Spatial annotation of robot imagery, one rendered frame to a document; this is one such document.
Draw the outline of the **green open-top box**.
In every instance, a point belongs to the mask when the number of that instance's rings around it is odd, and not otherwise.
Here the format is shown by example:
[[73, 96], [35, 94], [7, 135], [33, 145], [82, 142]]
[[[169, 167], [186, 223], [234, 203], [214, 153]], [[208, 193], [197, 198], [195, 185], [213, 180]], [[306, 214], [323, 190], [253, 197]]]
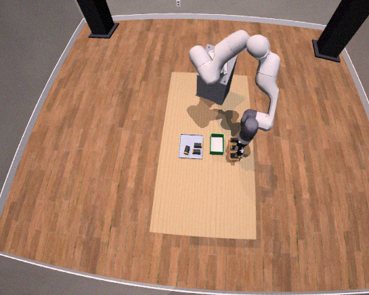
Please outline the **green open-top box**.
[[210, 154], [223, 155], [224, 153], [224, 134], [211, 133]]

